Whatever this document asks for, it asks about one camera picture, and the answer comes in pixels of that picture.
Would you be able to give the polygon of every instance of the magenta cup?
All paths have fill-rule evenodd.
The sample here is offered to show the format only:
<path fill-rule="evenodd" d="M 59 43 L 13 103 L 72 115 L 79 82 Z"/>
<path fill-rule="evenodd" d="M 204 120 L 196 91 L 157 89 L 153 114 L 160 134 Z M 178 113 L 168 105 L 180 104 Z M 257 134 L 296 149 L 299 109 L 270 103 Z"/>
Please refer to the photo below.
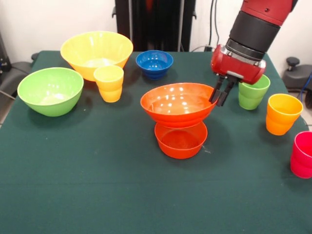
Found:
<path fill-rule="evenodd" d="M 312 178 L 312 132 L 300 132 L 294 138 L 291 171 L 300 178 Z"/>

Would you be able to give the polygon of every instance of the yellow bowl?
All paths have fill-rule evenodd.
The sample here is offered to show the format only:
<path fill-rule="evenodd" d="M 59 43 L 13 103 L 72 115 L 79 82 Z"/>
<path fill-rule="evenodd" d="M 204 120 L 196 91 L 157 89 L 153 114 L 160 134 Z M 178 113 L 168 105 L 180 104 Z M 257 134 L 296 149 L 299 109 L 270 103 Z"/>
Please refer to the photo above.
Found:
<path fill-rule="evenodd" d="M 95 31 L 76 35 L 61 47 L 60 54 L 83 78 L 95 81 L 98 67 L 124 67 L 133 52 L 132 42 L 119 33 Z"/>

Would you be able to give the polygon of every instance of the plastic bowl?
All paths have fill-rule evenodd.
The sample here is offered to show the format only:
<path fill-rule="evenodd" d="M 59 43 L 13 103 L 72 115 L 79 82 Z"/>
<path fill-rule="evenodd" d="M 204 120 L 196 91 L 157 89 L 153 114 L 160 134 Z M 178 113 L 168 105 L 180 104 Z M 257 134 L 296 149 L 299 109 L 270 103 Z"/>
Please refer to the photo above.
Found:
<path fill-rule="evenodd" d="M 60 54 L 83 78 L 95 81 L 98 67 L 126 64 L 133 51 L 132 42 L 124 35 L 96 31 L 76 35 L 61 47 Z"/>
<path fill-rule="evenodd" d="M 208 130 L 203 122 L 183 129 L 172 129 L 156 124 L 155 136 L 164 154 L 176 159 L 186 159 L 199 152 L 207 139 Z"/>
<path fill-rule="evenodd" d="M 174 59 L 170 54 L 160 50 L 145 51 L 136 58 L 136 63 L 143 74 L 153 80 L 162 78 L 173 62 Z"/>
<path fill-rule="evenodd" d="M 176 83 L 157 87 L 141 98 L 141 106 L 157 123 L 171 128 L 187 128 L 205 119 L 215 103 L 209 102 L 211 86 Z"/>
<path fill-rule="evenodd" d="M 69 68 L 46 68 L 29 74 L 18 86 L 18 95 L 31 109 L 50 117 L 68 113 L 78 102 L 82 76 Z"/>

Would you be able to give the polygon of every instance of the table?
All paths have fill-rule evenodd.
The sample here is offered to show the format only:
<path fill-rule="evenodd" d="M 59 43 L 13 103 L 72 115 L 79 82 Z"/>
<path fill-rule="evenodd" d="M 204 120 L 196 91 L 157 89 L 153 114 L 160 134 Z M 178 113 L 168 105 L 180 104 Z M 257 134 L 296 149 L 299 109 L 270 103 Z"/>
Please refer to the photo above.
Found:
<path fill-rule="evenodd" d="M 188 160 L 165 156 L 140 106 L 148 90 L 173 82 L 214 86 L 211 53 L 171 53 L 167 77 L 141 75 L 133 53 L 121 100 L 105 103 L 85 81 L 76 107 L 45 117 L 19 98 L 0 129 L 0 233 L 207 234 L 312 232 L 312 183 L 290 171 L 300 118 L 284 136 L 265 128 L 266 103 L 287 90 L 269 57 L 271 87 L 246 111 L 233 88 L 205 120 L 209 136 Z M 58 51 L 33 66 L 69 67 Z"/>

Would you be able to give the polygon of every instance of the red robot arm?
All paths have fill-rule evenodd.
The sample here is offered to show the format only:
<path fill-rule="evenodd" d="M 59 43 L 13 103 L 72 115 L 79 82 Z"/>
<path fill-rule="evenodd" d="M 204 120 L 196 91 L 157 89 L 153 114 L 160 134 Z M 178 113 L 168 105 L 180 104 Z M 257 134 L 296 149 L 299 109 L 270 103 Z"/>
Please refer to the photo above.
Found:
<path fill-rule="evenodd" d="M 236 82 L 256 83 L 265 72 L 263 57 L 297 0 L 244 0 L 226 45 L 215 49 L 211 68 L 218 83 L 210 101 L 222 106 Z M 229 81 L 225 91 L 219 89 Z"/>

